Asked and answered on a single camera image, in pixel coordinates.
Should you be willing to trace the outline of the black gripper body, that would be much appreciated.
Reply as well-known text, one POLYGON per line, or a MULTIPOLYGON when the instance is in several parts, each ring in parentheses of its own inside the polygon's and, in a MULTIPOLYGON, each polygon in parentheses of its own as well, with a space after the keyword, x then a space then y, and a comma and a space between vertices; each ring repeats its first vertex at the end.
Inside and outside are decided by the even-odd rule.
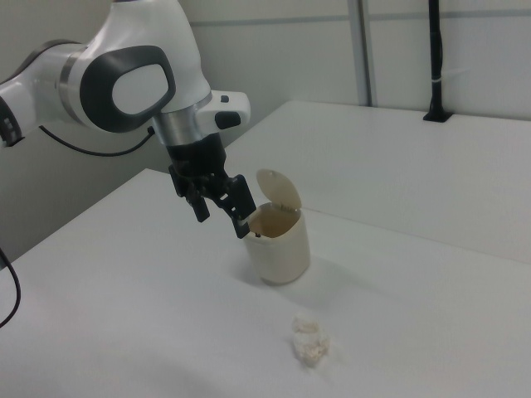
POLYGON ((219 133, 213 133, 191 144, 167 147, 172 165, 168 168, 179 196, 192 189, 201 196, 223 196, 228 179, 225 171, 227 155, 219 133))

